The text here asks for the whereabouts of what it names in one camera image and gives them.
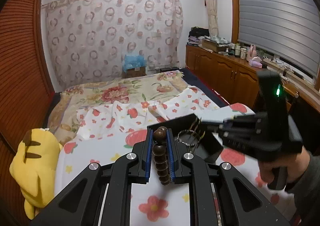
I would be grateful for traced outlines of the person's right hand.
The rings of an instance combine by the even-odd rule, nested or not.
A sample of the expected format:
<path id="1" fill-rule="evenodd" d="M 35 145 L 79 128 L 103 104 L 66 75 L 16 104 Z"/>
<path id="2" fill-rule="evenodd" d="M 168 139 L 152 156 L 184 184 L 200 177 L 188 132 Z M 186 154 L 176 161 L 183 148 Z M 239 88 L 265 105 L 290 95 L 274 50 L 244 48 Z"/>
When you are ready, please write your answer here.
<path id="1" fill-rule="evenodd" d="M 287 176 L 285 182 L 292 183 L 307 170 L 310 158 L 310 153 L 303 147 L 302 152 L 299 154 L 280 156 L 273 162 L 258 161 L 260 177 L 264 182 L 270 184 L 274 181 L 272 170 L 274 168 L 286 167 Z"/>

